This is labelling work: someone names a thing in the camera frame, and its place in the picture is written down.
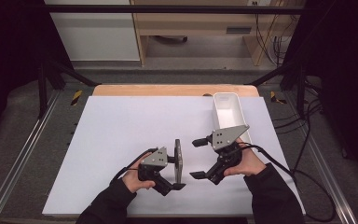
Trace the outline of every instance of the black cable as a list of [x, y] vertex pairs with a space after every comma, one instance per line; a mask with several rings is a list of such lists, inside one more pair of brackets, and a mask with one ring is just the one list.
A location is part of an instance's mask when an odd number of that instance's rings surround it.
[[314, 179], [312, 176], [306, 174], [305, 172], [302, 172], [300, 170], [296, 170], [297, 173], [302, 174], [303, 176], [306, 176], [307, 178], [309, 178], [311, 181], [313, 181], [328, 197], [333, 209], [332, 209], [332, 214], [331, 217], [328, 219], [321, 219], [321, 218], [317, 218], [314, 216], [311, 216], [310, 214], [305, 214], [307, 217], [315, 220], [315, 221], [319, 221], [319, 222], [331, 222], [335, 217], [336, 217], [336, 205], [334, 204], [334, 200], [333, 197], [329, 194], [329, 192], [327, 192], [327, 190], [324, 188], [324, 186], [322, 186], [318, 181], [316, 181], [316, 179]]
[[232, 154], [235, 154], [239, 151], [243, 151], [245, 149], [250, 149], [250, 148], [256, 148], [258, 152], [260, 152], [261, 154], [263, 154], [269, 161], [271, 161], [272, 163], [274, 163], [275, 165], [277, 165], [281, 170], [285, 171], [287, 174], [289, 174], [289, 176], [292, 177], [293, 181], [295, 182], [295, 184], [297, 185], [297, 180], [296, 180], [296, 177], [292, 174], [292, 172], [287, 169], [286, 167], [284, 167], [282, 164], [280, 164], [278, 161], [276, 161], [274, 158], [272, 158], [268, 153], [267, 151], [260, 147], [260, 146], [257, 146], [257, 145], [252, 145], [252, 144], [249, 144], [249, 143], [245, 143], [245, 142], [241, 142], [239, 144], [245, 144], [246, 147], [239, 147], [231, 152], [229, 152], [227, 155], [232, 155]]
[[[312, 115], [313, 113], [315, 113], [316, 112], [316, 109], [318, 109], [318, 106], [319, 105], [321, 105], [321, 104], [318, 104], [318, 105], [316, 105], [315, 107], [313, 107], [310, 111], [308, 111], [308, 113], [306, 114], [307, 116], [310, 116], [310, 115]], [[280, 125], [280, 126], [277, 126], [277, 127], [274, 127], [274, 129], [280, 129], [280, 128], [284, 128], [284, 127], [287, 127], [287, 126], [289, 126], [289, 125], [291, 125], [291, 124], [293, 124], [293, 123], [295, 123], [296, 121], [299, 121], [299, 120], [301, 120], [302, 118], [298, 118], [298, 119], [294, 119], [294, 120], [292, 120], [292, 121], [290, 121], [290, 122], [288, 122], [288, 123], [286, 123], [286, 124], [283, 124], [283, 125]]]
[[289, 116], [289, 117], [287, 117], [287, 118], [284, 118], [284, 119], [272, 119], [272, 121], [277, 121], [277, 120], [285, 120], [285, 119], [290, 119], [290, 118], [292, 118], [292, 117], [294, 117], [294, 116], [296, 116], [297, 114], [294, 114], [294, 115], [292, 115], [292, 116]]
[[292, 130], [290, 130], [290, 131], [286, 131], [286, 132], [282, 132], [282, 133], [277, 133], [277, 134], [284, 134], [284, 133], [290, 133], [290, 132], [293, 132], [293, 131], [295, 131], [295, 130], [297, 130], [297, 129], [301, 128], [302, 126], [304, 126], [306, 123], [307, 123], [307, 122], [306, 122], [306, 121], [304, 121], [302, 124], [300, 124], [300, 126], [295, 127], [294, 129], [292, 129]]
[[301, 149], [300, 149], [300, 153], [298, 154], [298, 157], [297, 157], [297, 161], [296, 161], [296, 165], [295, 167], [293, 168], [294, 172], [293, 174], [296, 172], [296, 169], [298, 167], [298, 164], [300, 163], [300, 160], [301, 160], [301, 157], [302, 157], [302, 154], [304, 153], [304, 149], [305, 149], [305, 145], [307, 144], [308, 142], [308, 138], [310, 137], [310, 106], [319, 101], [319, 99], [316, 99], [316, 100], [313, 100], [312, 102], [310, 102], [310, 104], [308, 105], [308, 108], [307, 108], [307, 124], [308, 124], [308, 130], [307, 130], [307, 134], [306, 134], [306, 137], [305, 137], [305, 140], [303, 142], [303, 145], [301, 146]]
[[123, 169], [121, 169], [116, 175], [115, 177], [113, 177], [113, 180], [117, 180], [121, 175], [123, 175], [126, 171], [130, 170], [131, 167], [133, 166], [133, 164], [135, 164], [139, 159], [141, 159], [144, 155], [146, 155], [149, 152], [155, 152], [157, 149], [156, 148], [150, 148], [148, 150], [146, 150], [145, 152], [143, 152], [140, 156], [138, 156], [134, 161], [132, 161], [130, 163], [130, 165], [123, 167]]

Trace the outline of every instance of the white table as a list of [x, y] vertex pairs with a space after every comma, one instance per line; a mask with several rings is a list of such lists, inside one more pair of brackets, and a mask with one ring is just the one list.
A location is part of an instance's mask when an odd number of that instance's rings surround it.
[[[244, 118], [251, 126], [253, 143], [287, 167], [263, 98], [241, 97], [240, 101]], [[212, 97], [91, 96], [43, 214], [78, 216], [118, 170], [151, 147], [167, 147], [168, 154], [173, 156], [174, 139], [179, 138], [184, 156], [182, 181], [186, 186], [166, 197], [153, 189], [139, 190], [128, 208], [129, 217], [250, 216], [252, 195], [240, 175], [226, 177], [216, 186], [207, 179], [195, 180], [189, 174], [208, 171], [216, 162], [217, 154], [210, 146], [191, 145], [193, 140], [211, 133], [212, 111]], [[257, 155], [268, 162], [263, 155]], [[277, 170], [299, 199], [290, 177]], [[173, 165], [169, 164], [161, 175], [173, 183]]]

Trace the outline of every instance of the white plastic bin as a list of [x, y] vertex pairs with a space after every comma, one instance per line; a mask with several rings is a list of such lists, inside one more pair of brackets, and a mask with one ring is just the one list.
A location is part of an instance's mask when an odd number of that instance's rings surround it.
[[[240, 99], [235, 92], [217, 92], [213, 95], [213, 126], [224, 129], [247, 125], [241, 109]], [[243, 142], [252, 144], [249, 130], [241, 135]]]

